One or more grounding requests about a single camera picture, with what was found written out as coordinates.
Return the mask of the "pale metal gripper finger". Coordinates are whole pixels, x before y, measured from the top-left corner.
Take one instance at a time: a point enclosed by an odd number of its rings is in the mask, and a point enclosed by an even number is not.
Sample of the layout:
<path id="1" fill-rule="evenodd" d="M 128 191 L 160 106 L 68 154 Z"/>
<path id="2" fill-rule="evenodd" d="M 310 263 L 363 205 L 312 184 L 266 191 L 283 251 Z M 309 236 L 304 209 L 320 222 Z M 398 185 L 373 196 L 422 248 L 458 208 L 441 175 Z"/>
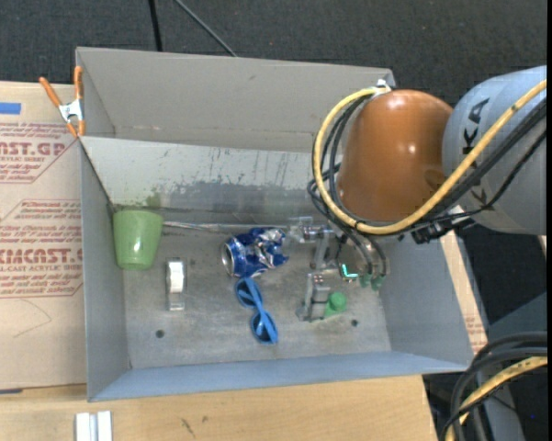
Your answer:
<path id="1" fill-rule="evenodd" d="M 304 299 L 296 310 L 301 322 L 314 322 L 325 318 L 327 302 L 332 292 L 322 273 L 308 273 Z"/>
<path id="2" fill-rule="evenodd" d="M 313 217 L 297 217 L 289 223 L 287 235 L 297 243 L 316 243 L 335 232 L 330 225 L 316 222 Z"/>

